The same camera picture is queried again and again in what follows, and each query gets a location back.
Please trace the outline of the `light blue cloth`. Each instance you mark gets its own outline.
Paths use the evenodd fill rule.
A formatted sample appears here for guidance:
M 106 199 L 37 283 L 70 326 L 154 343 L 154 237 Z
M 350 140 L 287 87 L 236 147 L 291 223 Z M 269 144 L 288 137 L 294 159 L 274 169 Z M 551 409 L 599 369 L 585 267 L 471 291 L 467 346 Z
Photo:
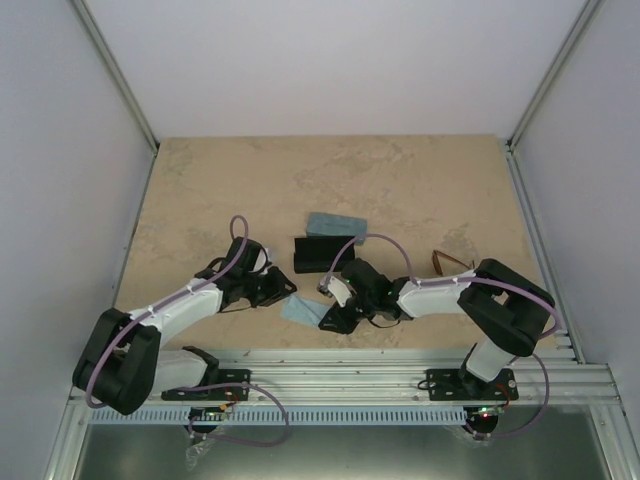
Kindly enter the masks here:
M 288 297 L 281 309 L 281 317 L 308 327 L 319 328 L 329 306 L 304 299 L 294 294 Z

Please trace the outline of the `black glasses case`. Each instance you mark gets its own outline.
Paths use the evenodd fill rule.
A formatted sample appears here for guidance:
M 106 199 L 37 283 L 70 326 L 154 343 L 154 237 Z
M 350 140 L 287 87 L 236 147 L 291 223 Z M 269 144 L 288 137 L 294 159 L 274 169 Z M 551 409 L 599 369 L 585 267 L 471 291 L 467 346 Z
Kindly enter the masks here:
M 296 274 L 327 273 L 347 236 L 311 236 L 294 239 L 293 269 Z

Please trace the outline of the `blue-grey glasses case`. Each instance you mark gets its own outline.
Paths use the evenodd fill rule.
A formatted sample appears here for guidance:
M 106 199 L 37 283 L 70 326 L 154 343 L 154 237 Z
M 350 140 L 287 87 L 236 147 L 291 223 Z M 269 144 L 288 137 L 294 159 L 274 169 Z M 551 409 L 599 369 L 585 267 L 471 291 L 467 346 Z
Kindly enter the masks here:
M 364 243 L 367 231 L 366 219 L 324 212 L 311 212 L 305 227 L 307 236 L 357 237 L 356 245 Z

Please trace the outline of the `brown frame sunglasses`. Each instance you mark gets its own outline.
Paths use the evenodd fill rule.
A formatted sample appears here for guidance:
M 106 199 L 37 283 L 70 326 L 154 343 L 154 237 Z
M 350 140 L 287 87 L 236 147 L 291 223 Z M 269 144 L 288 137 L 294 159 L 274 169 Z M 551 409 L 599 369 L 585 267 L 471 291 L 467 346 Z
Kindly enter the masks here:
M 462 267 L 465 271 L 467 270 L 474 270 L 475 269 L 475 262 L 471 261 L 470 263 L 465 263 L 462 260 L 451 256 L 441 250 L 436 250 L 434 249 L 432 251 L 431 254 L 431 262 L 434 268 L 434 271 L 437 275 L 439 276 L 443 276 L 444 275 L 444 270 L 443 270 L 443 266 L 442 266 L 442 261 L 447 261 L 449 263 L 455 264 L 457 266 Z

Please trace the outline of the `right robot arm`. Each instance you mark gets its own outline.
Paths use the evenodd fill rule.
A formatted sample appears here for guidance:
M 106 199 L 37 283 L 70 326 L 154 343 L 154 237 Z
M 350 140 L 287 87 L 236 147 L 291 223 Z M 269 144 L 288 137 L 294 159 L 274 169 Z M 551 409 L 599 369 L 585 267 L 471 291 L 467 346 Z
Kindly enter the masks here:
M 531 356 L 552 333 L 545 326 L 556 316 L 548 292 L 495 259 L 459 276 L 394 281 L 355 259 L 339 278 L 326 275 L 318 291 L 334 300 L 319 328 L 338 334 L 349 335 L 377 316 L 393 324 L 439 314 L 469 317 L 485 339 L 472 347 L 454 385 L 471 399 L 491 392 L 512 359 Z

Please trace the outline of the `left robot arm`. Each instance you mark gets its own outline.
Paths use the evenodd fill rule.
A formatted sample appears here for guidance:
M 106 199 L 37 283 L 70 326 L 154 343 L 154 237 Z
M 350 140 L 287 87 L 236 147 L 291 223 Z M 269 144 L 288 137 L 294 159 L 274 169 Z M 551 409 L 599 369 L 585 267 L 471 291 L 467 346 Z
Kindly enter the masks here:
M 186 346 L 165 345 L 197 322 L 245 300 L 249 308 L 269 307 L 297 290 L 275 266 L 268 250 L 244 238 L 213 259 L 182 288 L 129 312 L 116 308 L 98 318 L 72 375 L 93 408 L 108 406 L 128 415 L 148 397 L 207 399 L 218 388 L 237 388 L 241 377 L 225 373 L 218 359 Z

